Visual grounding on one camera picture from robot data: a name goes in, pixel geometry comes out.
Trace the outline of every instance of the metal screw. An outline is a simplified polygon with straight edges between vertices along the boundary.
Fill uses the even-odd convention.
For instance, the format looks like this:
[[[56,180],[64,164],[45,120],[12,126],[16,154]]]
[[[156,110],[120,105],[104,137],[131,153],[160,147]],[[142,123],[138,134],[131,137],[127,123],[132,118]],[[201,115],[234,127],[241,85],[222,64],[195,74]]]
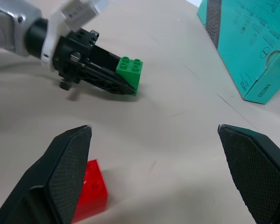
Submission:
[[[81,59],[81,54],[79,52],[74,52],[70,55],[70,60],[73,62],[79,62]]]

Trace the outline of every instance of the box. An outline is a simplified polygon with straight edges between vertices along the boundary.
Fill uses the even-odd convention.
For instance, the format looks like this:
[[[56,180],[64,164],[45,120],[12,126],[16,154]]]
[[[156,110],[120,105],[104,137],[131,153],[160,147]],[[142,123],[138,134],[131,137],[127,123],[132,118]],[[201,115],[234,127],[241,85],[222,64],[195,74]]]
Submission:
[[[198,16],[243,99],[280,89],[280,0],[203,0]]]

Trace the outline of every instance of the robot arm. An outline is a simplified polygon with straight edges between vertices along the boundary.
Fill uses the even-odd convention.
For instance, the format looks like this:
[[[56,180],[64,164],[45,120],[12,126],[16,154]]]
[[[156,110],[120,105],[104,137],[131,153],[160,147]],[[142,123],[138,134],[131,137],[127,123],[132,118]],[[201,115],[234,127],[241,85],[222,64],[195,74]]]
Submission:
[[[50,17],[24,0],[0,0],[0,48],[34,56],[63,79],[60,87],[84,80],[105,91],[133,95],[136,90],[116,68],[120,57],[98,46],[99,33],[81,27],[105,7],[101,0],[67,0]]]

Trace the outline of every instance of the table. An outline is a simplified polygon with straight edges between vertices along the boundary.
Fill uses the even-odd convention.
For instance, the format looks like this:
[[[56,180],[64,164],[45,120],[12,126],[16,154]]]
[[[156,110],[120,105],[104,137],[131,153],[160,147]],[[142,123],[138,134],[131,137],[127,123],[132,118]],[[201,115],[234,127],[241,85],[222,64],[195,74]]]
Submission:
[[[45,17],[61,0],[31,0]],[[185,0],[114,0],[87,30],[98,46],[144,61],[137,98],[86,83],[66,92],[34,58],[0,50],[0,206],[52,139],[91,124],[109,209],[85,224],[253,224],[232,181],[220,123],[280,147],[280,92],[243,101]]]

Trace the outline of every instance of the textured gripper pad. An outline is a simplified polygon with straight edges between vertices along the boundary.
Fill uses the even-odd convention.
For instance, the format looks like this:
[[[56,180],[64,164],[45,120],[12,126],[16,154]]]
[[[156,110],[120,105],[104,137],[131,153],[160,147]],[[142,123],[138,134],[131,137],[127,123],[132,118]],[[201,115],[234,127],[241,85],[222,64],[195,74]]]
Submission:
[[[249,136],[226,127],[218,133],[233,181],[256,223],[275,223],[280,213],[280,170]]]
[[[49,181],[49,192],[63,224],[70,224],[86,171],[91,131],[85,128],[73,136]]]

